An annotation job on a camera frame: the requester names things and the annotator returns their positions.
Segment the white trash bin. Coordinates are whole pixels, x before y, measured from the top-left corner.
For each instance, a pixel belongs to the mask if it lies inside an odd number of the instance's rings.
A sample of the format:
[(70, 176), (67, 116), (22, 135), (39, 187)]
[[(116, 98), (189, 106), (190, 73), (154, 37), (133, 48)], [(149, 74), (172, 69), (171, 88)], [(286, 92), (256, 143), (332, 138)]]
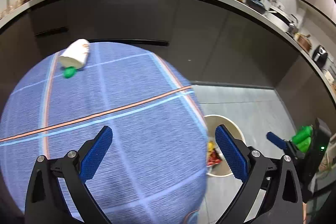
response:
[(240, 180), (248, 176), (249, 160), (242, 154), (246, 148), (242, 131), (230, 119), (210, 114), (205, 116), (209, 141), (214, 142), (215, 150), (222, 158), (220, 164), (208, 167), (211, 177), (234, 175)]

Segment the green bottles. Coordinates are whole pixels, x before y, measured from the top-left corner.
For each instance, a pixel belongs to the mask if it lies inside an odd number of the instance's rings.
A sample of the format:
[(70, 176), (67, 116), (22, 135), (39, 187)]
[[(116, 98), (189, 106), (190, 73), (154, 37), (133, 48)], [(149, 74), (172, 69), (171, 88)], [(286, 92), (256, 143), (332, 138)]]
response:
[(302, 126), (298, 132), (291, 138), (295, 146), (303, 153), (306, 153), (311, 144), (312, 126)]

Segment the red silver torn sachet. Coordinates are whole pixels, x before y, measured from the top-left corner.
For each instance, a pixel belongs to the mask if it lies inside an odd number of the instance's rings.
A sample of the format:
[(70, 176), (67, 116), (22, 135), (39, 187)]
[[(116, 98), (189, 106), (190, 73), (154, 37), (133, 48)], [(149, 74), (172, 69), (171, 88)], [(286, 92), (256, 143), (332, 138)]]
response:
[(220, 164), (222, 162), (222, 158), (219, 156), (217, 151), (214, 149), (209, 152), (207, 157), (207, 167), (214, 166)]

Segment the yellow snack wrapper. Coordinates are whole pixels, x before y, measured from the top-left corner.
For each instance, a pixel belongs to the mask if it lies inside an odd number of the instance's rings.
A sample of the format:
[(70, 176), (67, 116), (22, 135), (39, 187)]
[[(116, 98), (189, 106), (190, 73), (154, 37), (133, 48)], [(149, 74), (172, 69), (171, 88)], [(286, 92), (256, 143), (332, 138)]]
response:
[(208, 142), (208, 152), (212, 152), (213, 150), (214, 150), (214, 148), (215, 148), (215, 144), (214, 144), (214, 142), (212, 142), (212, 141), (209, 141)]

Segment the blue plaid tablecloth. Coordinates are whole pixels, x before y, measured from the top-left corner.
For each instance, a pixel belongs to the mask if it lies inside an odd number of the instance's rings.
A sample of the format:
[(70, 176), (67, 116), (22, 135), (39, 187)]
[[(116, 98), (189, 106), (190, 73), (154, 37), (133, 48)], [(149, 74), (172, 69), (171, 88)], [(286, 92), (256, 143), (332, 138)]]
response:
[(167, 61), (99, 42), (32, 67), (1, 113), (1, 223), (197, 223), (207, 126)]

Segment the black air fryer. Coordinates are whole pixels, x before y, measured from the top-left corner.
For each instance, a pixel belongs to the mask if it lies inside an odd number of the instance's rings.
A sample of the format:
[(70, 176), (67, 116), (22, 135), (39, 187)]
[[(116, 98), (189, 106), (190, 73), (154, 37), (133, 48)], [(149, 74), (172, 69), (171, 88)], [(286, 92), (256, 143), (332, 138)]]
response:
[(322, 45), (319, 45), (312, 54), (312, 59), (319, 69), (322, 69), (325, 66), (327, 58), (328, 53)]

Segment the green bottle cap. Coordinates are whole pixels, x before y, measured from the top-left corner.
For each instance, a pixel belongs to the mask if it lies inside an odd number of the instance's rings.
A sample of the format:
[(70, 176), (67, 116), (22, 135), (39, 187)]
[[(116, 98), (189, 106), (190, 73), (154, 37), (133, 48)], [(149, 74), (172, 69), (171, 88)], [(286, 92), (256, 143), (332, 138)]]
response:
[(76, 74), (76, 68), (75, 67), (67, 67), (63, 71), (63, 76), (66, 79), (70, 79)]

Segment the white paper cup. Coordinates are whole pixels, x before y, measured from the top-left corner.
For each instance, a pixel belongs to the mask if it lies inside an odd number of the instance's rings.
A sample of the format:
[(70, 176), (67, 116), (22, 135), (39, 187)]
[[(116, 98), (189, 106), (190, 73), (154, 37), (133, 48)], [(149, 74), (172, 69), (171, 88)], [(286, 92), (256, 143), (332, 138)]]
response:
[(86, 39), (77, 39), (59, 56), (59, 62), (64, 68), (81, 69), (86, 65), (90, 52), (90, 43)]

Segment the dark base cabinets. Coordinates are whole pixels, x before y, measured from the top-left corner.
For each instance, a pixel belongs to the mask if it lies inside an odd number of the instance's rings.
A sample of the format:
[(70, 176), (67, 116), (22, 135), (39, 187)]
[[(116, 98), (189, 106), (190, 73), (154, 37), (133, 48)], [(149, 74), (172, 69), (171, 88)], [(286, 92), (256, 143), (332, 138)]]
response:
[(153, 51), (188, 80), (276, 90), (296, 127), (335, 130), (332, 90), (294, 44), (217, 0), (44, 0), (1, 28), (1, 103), (44, 57), (78, 38)]

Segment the dark blue pot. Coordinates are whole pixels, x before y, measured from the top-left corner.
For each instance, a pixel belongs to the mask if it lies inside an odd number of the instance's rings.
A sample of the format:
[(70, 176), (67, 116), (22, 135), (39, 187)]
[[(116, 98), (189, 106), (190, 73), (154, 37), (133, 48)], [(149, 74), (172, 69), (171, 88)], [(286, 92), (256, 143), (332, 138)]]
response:
[(260, 14), (264, 14), (266, 12), (266, 8), (261, 0), (246, 0), (246, 4), (251, 8), (257, 11)]

